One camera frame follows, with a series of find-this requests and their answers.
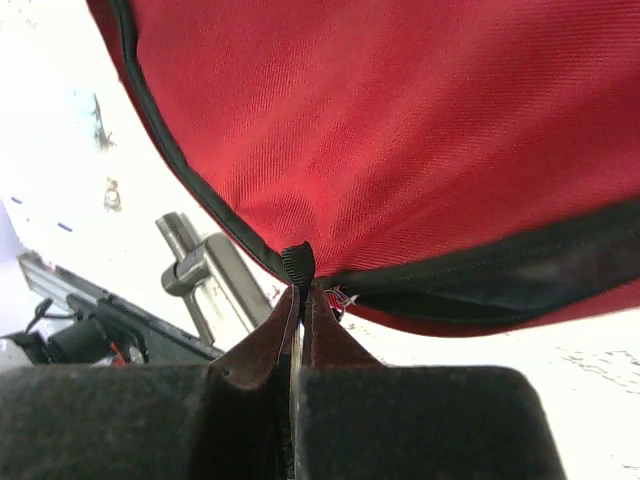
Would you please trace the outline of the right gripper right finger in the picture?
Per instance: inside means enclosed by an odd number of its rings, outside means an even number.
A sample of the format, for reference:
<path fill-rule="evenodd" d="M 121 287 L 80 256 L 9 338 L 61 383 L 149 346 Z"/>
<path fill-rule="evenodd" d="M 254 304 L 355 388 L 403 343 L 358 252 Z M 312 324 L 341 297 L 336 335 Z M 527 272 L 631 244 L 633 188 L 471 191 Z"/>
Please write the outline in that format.
<path fill-rule="evenodd" d="M 306 299 L 297 376 L 300 479 L 561 479 L 537 392 L 496 366 L 391 367 Z"/>

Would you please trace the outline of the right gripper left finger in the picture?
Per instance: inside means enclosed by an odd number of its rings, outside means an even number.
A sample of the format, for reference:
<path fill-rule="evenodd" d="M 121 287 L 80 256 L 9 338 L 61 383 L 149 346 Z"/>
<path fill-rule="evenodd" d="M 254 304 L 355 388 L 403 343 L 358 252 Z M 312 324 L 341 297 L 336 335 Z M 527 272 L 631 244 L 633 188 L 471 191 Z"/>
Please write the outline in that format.
<path fill-rule="evenodd" d="M 209 364 L 14 368 L 1 376 L 5 479 L 286 479 L 295 292 Z"/>

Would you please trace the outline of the red backpack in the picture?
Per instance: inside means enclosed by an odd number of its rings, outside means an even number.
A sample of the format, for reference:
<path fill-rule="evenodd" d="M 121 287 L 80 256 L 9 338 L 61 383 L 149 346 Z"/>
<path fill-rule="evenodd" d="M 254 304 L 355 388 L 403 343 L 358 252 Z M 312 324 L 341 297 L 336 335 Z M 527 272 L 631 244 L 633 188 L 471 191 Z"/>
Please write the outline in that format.
<path fill-rule="evenodd" d="M 92 1 L 161 157 L 263 269 L 475 336 L 639 303 L 635 1 Z"/>

